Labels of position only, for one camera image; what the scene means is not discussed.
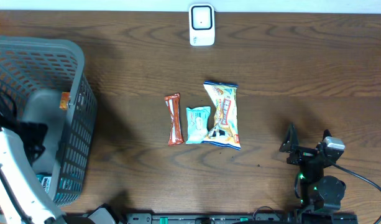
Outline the orange small box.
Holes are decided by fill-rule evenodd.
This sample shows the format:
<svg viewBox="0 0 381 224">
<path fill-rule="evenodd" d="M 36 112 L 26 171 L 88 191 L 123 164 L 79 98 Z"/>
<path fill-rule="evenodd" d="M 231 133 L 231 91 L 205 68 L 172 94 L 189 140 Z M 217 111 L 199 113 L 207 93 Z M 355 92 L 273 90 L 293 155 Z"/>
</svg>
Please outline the orange small box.
<svg viewBox="0 0 381 224">
<path fill-rule="evenodd" d="M 66 111 L 69 108 L 68 106 L 69 102 L 70 102 L 70 92 L 62 92 L 59 108 L 63 111 Z"/>
</svg>

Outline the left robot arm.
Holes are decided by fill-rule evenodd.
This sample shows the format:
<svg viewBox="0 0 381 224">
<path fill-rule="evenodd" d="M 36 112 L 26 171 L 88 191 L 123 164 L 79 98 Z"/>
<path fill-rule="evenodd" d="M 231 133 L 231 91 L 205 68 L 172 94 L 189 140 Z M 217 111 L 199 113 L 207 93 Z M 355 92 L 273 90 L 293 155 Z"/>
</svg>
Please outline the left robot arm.
<svg viewBox="0 0 381 224">
<path fill-rule="evenodd" d="M 8 223 L 119 223 L 106 204 L 89 215 L 67 215 L 46 194 L 31 164 L 38 159 L 48 126 L 23 122 L 0 91 L 0 206 Z"/>
</svg>

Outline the white barcode scanner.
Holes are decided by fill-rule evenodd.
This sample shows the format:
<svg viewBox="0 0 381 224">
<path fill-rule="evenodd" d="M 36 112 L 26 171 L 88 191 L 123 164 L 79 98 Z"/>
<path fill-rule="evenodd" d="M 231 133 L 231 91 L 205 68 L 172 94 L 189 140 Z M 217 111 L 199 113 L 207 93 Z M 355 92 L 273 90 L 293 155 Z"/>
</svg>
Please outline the white barcode scanner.
<svg viewBox="0 0 381 224">
<path fill-rule="evenodd" d="M 192 4 L 189 7 L 189 34 L 190 45 L 203 47 L 215 42 L 214 7 L 210 4 Z"/>
</svg>

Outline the teal Listerine mouthwash bottle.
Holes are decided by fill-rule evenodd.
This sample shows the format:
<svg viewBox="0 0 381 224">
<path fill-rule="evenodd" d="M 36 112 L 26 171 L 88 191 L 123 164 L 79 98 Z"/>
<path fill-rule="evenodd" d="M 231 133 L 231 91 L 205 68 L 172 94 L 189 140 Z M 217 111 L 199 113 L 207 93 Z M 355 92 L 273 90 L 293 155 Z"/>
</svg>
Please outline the teal Listerine mouthwash bottle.
<svg viewBox="0 0 381 224">
<path fill-rule="evenodd" d="M 50 190 L 50 184 L 52 180 L 52 176 L 49 174 L 37 174 L 36 177 L 38 178 L 39 182 L 41 183 L 43 189 L 46 191 L 46 193 Z"/>
</svg>

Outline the grey plastic shopping basket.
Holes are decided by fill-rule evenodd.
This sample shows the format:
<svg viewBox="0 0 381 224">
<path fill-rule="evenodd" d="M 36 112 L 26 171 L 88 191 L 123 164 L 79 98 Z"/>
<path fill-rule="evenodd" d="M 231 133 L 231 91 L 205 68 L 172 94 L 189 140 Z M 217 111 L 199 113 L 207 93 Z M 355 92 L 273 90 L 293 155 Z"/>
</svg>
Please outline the grey plastic shopping basket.
<svg viewBox="0 0 381 224">
<path fill-rule="evenodd" d="M 52 176 L 46 193 L 58 208 L 81 194 L 96 119 L 97 101 L 84 74 L 85 56 L 69 40 L 0 36 L 0 90 L 16 102 L 18 120 L 43 123 L 45 152 L 35 176 Z M 69 108 L 59 108 L 70 92 Z"/>
</svg>

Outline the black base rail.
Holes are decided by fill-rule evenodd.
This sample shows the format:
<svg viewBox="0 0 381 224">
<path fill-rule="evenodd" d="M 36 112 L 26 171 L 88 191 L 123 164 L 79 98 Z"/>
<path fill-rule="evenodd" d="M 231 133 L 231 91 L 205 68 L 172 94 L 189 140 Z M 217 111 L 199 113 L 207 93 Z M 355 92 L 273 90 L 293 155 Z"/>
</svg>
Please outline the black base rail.
<svg viewBox="0 0 381 224">
<path fill-rule="evenodd" d="M 291 218 L 279 218 L 273 213 L 256 215 L 153 215 L 150 213 L 128 213 L 112 215 L 107 210 L 84 214 L 93 223 L 128 223 L 128 224 L 230 224 L 230 223 L 296 223 Z"/>
</svg>

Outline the light blue wipes pack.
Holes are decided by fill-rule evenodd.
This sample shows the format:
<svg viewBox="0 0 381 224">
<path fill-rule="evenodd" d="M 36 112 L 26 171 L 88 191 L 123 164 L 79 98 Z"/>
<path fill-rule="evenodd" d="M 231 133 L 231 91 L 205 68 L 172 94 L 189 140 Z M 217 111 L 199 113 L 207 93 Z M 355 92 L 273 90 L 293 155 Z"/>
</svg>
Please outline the light blue wipes pack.
<svg viewBox="0 0 381 224">
<path fill-rule="evenodd" d="M 186 109 L 187 144 L 200 144 L 208 133 L 208 118 L 211 114 L 210 106 L 200 106 Z"/>
</svg>

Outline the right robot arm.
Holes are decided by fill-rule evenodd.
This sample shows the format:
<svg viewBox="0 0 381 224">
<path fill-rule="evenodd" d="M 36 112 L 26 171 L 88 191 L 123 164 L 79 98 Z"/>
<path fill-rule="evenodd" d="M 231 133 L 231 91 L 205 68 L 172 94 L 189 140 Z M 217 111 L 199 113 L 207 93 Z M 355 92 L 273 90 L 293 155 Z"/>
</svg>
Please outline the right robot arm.
<svg viewBox="0 0 381 224">
<path fill-rule="evenodd" d="M 280 152 L 289 154 L 287 163 L 299 167 L 294 191 L 300 199 L 300 208 L 287 215 L 292 223 L 333 223 L 334 212 L 341 208 L 346 185 L 338 178 L 325 175 L 324 169 L 336 163 L 345 150 L 343 141 L 323 133 L 316 147 L 303 147 L 298 140 L 294 124 L 290 124 L 280 146 Z"/>
</svg>

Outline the yellow snack bag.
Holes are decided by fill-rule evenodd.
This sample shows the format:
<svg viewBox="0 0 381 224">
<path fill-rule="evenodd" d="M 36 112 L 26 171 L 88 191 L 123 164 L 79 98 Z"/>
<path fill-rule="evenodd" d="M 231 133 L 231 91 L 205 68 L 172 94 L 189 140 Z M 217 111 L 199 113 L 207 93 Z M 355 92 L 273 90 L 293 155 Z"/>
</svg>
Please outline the yellow snack bag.
<svg viewBox="0 0 381 224">
<path fill-rule="evenodd" d="M 238 85 L 205 81 L 203 86 L 216 111 L 214 125 L 202 143 L 240 150 L 236 97 Z"/>
</svg>

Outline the red snack bar wrapper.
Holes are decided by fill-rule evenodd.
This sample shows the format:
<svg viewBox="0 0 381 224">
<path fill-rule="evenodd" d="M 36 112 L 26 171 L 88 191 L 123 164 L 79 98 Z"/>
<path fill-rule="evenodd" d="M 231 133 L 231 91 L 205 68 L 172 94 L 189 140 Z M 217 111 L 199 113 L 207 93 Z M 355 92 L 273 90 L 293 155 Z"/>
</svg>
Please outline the red snack bar wrapper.
<svg viewBox="0 0 381 224">
<path fill-rule="evenodd" d="M 176 93 L 165 97 L 165 103 L 170 113 L 170 137 L 168 140 L 169 146 L 174 146 L 184 143 L 181 124 L 180 124 L 180 94 Z"/>
</svg>

